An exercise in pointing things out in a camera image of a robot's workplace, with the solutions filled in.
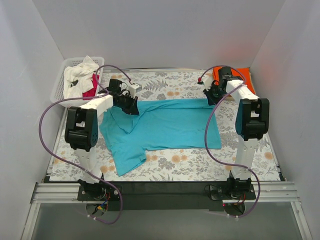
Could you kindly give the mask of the teal t shirt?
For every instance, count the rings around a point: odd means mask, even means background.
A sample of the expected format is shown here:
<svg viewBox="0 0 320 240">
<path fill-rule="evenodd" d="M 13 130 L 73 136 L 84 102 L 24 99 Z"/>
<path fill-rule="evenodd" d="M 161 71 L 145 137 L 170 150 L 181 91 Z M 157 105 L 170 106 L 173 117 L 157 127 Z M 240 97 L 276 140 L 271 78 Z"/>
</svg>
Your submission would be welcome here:
<svg viewBox="0 0 320 240">
<path fill-rule="evenodd" d="M 137 107 L 139 115 L 129 115 L 114 106 L 99 126 L 119 176 L 142 165 L 146 151 L 222 147 L 204 98 L 139 101 Z"/>
</svg>

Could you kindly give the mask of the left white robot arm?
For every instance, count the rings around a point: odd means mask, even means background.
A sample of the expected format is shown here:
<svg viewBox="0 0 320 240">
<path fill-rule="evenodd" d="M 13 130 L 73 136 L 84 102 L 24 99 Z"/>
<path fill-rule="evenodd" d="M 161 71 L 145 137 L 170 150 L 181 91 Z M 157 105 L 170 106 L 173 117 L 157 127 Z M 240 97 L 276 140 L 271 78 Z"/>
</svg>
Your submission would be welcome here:
<svg viewBox="0 0 320 240">
<path fill-rule="evenodd" d="M 128 115 L 139 114 L 137 93 L 142 87 L 131 83 L 122 89 L 123 84 L 118 79 L 110 79 L 109 86 L 97 97 L 81 106 L 71 106 L 67 111 L 64 139 L 78 157 L 79 166 L 84 169 L 83 177 L 78 182 L 84 194 L 94 200 L 105 199 L 108 192 L 107 187 L 98 179 L 102 173 L 96 156 L 99 116 L 112 107 L 118 107 Z"/>
</svg>

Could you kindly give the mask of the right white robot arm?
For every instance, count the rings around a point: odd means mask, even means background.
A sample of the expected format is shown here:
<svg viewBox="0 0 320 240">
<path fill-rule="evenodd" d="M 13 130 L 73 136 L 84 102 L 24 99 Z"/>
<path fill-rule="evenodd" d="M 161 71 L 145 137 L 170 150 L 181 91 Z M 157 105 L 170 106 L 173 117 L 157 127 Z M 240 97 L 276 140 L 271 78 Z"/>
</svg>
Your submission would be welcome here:
<svg viewBox="0 0 320 240">
<path fill-rule="evenodd" d="M 269 130 L 270 102 L 259 98 L 247 86 L 242 73 L 233 75 L 234 68 L 220 66 L 218 80 L 202 74 L 197 82 L 204 86 L 208 104 L 216 111 L 227 97 L 232 97 L 237 103 L 235 131 L 238 135 L 236 159 L 230 164 L 231 170 L 226 181 L 209 186 L 212 200 L 254 200 L 258 198 L 252 185 L 251 177 L 256 174 L 252 170 L 254 154 L 259 140 Z"/>
</svg>

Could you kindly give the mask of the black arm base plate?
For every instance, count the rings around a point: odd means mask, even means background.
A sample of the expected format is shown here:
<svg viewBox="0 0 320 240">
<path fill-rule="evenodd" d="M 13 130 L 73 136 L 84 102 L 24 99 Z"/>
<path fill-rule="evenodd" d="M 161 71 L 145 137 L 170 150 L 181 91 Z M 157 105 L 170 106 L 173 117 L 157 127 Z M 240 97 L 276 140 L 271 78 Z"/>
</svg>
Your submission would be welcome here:
<svg viewBox="0 0 320 240">
<path fill-rule="evenodd" d="M 78 180 L 77 200 L 92 203 L 93 210 L 200 210 L 222 211 L 223 201 L 255 200 L 253 185 L 227 181 L 113 181 L 87 183 Z"/>
</svg>

